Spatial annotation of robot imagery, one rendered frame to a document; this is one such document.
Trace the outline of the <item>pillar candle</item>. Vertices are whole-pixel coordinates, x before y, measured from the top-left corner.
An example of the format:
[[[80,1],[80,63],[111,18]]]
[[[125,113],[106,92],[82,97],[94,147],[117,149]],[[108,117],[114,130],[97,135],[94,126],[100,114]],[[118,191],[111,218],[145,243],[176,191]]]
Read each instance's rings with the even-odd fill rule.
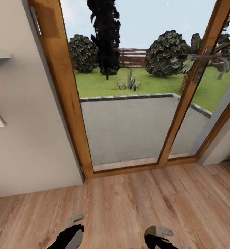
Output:
[[[151,234],[151,235],[156,235],[156,226],[150,226],[148,227],[146,230],[145,230],[145,233],[144,235],[148,235],[148,234]]]

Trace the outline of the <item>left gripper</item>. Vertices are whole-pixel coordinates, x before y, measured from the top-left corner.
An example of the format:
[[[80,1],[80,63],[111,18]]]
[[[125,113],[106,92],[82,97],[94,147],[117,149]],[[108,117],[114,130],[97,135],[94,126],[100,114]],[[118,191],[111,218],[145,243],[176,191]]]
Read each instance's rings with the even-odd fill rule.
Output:
[[[79,225],[76,225],[76,227],[78,227],[79,229],[82,230],[82,232],[84,232],[84,226],[83,226],[83,225],[79,224]],[[75,227],[75,228],[76,228],[76,227]],[[75,229],[75,228],[74,228],[74,229]],[[73,230],[73,229],[72,229],[72,230]],[[69,231],[70,231],[70,230],[69,230]],[[60,233],[59,233],[59,237],[60,237],[61,235],[63,235],[64,232],[66,232],[66,231],[60,232]],[[68,231],[67,231],[67,232],[68,232]]]

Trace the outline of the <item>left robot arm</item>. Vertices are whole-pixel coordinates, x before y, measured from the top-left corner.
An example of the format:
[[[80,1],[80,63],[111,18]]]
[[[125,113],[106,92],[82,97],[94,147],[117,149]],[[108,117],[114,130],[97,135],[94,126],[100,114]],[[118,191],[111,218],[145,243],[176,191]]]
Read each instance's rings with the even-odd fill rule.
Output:
[[[74,222],[82,220],[84,213],[78,213],[67,219],[67,228],[59,233],[56,241],[47,249],[77,249],[82,242],[84,226],[74,225]]]

